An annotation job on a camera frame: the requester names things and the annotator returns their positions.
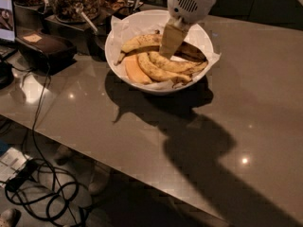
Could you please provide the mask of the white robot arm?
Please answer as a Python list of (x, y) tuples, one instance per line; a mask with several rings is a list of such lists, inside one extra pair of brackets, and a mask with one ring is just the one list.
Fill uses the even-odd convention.
[(168, 0), (169, 20), (167, 21), (160, 54), (170, 59), (184, 41), (190, 28), (211, 11), (217, 0)]

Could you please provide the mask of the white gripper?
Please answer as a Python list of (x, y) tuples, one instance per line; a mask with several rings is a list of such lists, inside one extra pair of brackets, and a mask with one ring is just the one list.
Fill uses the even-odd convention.
[(189, 25), (202, 21), (216, 1), (168, 0), (168, 10), (171, 18), (164, 27), (159, 53), (170, 59), (187, 36)]

